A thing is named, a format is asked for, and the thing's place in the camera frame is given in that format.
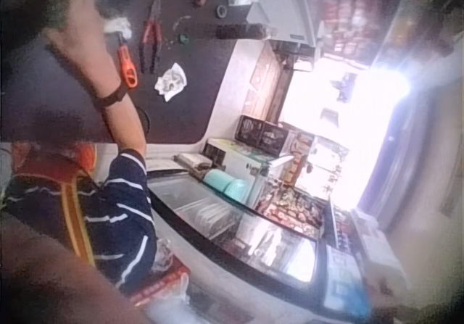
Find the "hand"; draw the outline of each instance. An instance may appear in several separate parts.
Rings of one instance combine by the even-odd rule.
[[[46,28],[45,35],[66,59],[93,83],[97,94],[106,96],[120,85],[120,76],[107,51],[103,19],[95,0],[69,0],[66,26]]]

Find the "wristwatch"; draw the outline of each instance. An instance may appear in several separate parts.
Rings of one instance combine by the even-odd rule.
[[[104,98],[96,98],[95,104],[100,109],[107,108],[113,105],[114,103],[122,101],[127,92],[128,88],[124,85],[123,82],[121,82],[116,91],[110,94],[109,96],[106,96]]]

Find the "red-handled pliers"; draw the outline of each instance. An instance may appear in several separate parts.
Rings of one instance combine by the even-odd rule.
[[[162,33],[160,25],[161,0],[154,0],[150,9],[148,20],[145,22],[144,35],[140,43],[140,66],[142,73],[146,71],[145,51],[147,44],[153,40],[152,61],[150,62],[150,73],[154,74],[161,57]]]

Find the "striped shirt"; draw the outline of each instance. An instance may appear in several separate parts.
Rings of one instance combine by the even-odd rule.
[[[80,177],[76,185],[96,267],[124,294],[135,291],[156,253],[143,157],[134,150],[122,151],[101,187],[87,177]],[[61,199],[58,183],[17,176],[8,185],[2,207],[72,250]]]

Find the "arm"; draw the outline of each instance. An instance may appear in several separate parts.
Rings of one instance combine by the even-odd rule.
[[[98,98],[116,91],[121,78],[107,51],[95,0],[69,0],[66,27],[62,30],[47,28],[45,34],[58,52],[84,74]],[[129,95],[107,107],[104,113],[120,149],[134,149],[145,157],[144,131]]]
[[[19,323],[149,323],[103,275],[5,213],[0,250],[3,315]]]

